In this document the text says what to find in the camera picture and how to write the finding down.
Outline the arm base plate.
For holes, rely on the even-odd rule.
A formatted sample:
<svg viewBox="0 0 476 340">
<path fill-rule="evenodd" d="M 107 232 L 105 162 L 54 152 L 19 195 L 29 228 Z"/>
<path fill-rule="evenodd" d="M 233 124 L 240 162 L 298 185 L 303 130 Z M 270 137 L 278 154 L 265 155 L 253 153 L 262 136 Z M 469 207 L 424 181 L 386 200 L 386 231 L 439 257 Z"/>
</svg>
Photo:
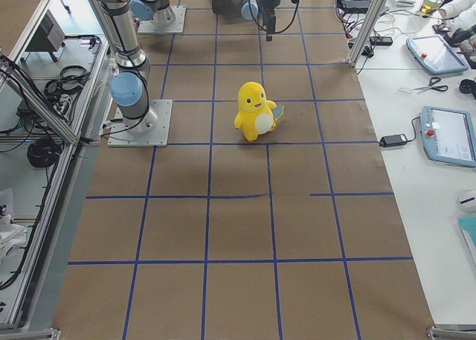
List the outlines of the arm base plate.
<svg viewBox="0 0 476 340">
<path fill-rule="evenodd" d="M 138 33 L 143 35 L 164 35 L 182 33 L 186 7 L 184 5 L 169 6 L 157 10 L 154 14 L 146 14 L 138 17 L 140 24 Z"/>
<path fill-rule="evenodd" d="M 109 147 L 165 147 L 167 146 L 170 120 L 173 109 L 173 101 L 151 100 L 149 111 L 144 119 L 137 124 L 137 121 L 123 118 L 120 109 L 117 107 L 115 118 L 121 121 L 112 124 L 109 140 Z"/>
</svg>

